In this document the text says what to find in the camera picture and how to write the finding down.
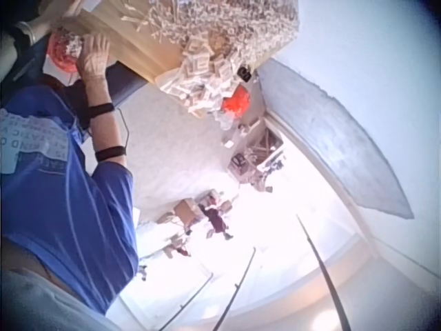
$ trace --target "blue shirt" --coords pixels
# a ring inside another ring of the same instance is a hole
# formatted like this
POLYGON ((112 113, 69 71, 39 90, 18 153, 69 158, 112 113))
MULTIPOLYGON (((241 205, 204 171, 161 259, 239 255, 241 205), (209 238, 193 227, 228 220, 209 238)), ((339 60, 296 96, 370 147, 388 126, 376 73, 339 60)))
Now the blue shirt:
POLYGON ((81 143, 72 113, 45 86, 0 110, 1 229, 105 314, 138 269, 133 178, 114 162, 90 176, 81 143))

